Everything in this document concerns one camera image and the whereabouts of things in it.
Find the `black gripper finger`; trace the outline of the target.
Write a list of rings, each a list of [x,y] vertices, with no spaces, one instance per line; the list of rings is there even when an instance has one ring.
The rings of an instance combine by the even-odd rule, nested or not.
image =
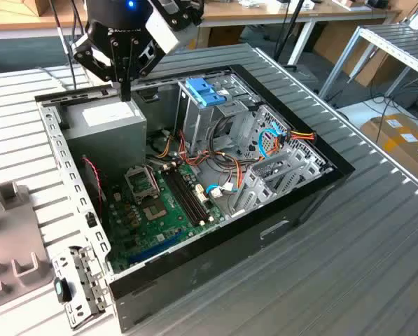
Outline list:
[[[165,56],[164,50],[152,38],[132,39],[125,72],[125,101],[131,100],[131,84],[146,77]]]
[[[87,34],[82,35],[72,44],[74,59],[90,73],[104,82],[112,82],[122,102],[126,101],[126,80],[121,71],[120,64],[114,59],[109,60],[109,65],[97,59],[92,49],[93,44]]]

